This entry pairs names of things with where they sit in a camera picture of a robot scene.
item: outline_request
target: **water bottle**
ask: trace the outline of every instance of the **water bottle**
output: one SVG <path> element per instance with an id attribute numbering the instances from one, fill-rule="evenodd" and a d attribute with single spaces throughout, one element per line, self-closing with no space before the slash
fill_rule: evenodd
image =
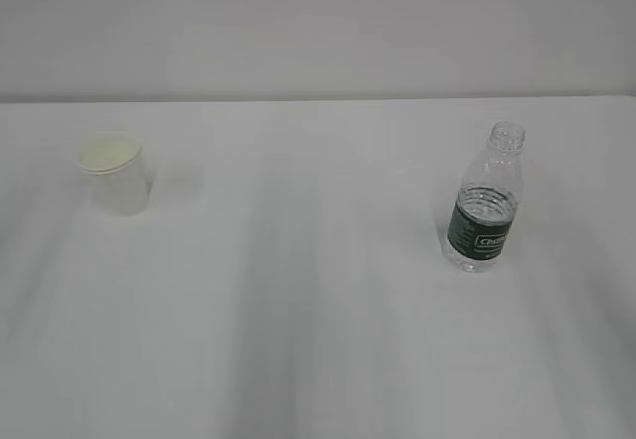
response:
<path id="1" fill-rule="evenodd" d="M 462 270 L 483 272 L 501 254 L 523 189 L 525 136 L 517 124 L 497 123 L 464 174 L 443 246 L 446 258 Z"/>

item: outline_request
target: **logo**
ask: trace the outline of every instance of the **logo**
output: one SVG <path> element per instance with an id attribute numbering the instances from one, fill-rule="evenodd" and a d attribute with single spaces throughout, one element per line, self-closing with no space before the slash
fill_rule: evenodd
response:
<path id="1" fill-rule="evenodd" d="M 475 247 L 481 250 L 497 250 L 501 248 L 504 241 L 506 241 L 506 235 L 477 235 L 475 239 Z"/>

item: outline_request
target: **white wall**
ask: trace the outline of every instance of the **white wall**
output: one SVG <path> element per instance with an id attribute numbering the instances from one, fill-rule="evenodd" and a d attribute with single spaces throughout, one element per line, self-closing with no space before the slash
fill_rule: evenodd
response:
<path id="1" fill-rule="evenodd" d="M 636 91 L 636 0 L 0 0 L 0 99 Z"/>

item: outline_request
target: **cup rim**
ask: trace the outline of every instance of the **cup rim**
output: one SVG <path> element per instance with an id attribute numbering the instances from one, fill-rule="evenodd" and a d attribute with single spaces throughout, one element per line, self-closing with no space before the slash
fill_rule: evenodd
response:
<path id="1" fill-rule="evenodd" d="M 119 138 L 119 140 L 123 139 L 127 142 L 130 142 L 134 145 L 134 154 L 130 157 L 126 158 L 124 161 L 113 164 L 112 166 L 104 167 L 104 168 L 90 168 L 82 161 L 82 155 L 85 154 L 91 147 L 91 144 L 96 144 L 99 140 L 104 140 L 105 138 Z M 81 144 L 79 148 L 77 164 L 79 168 L 85 173 L 92 175 L 104 175 L 104 174 L 112 174 L 117 171 L 121 171 L 126 168 L 130 164 L 132 164 L 137 158 L 139 158 L 142 151 L 141 142 L 131 134 L 125 131 L 99 131 L 93 133 Z"/>

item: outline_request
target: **clear plastic bottle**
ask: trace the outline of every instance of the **clear plastic bottle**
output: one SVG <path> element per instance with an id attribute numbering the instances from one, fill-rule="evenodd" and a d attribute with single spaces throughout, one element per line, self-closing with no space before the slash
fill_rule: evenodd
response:
<path id="1" fill-rule="evenodd" d="M 499 257 L 523 190 L 524 128 L 497 123 L 487 147 L 468 167 L 443 246 L 467 272 L 483 272 Z"/>

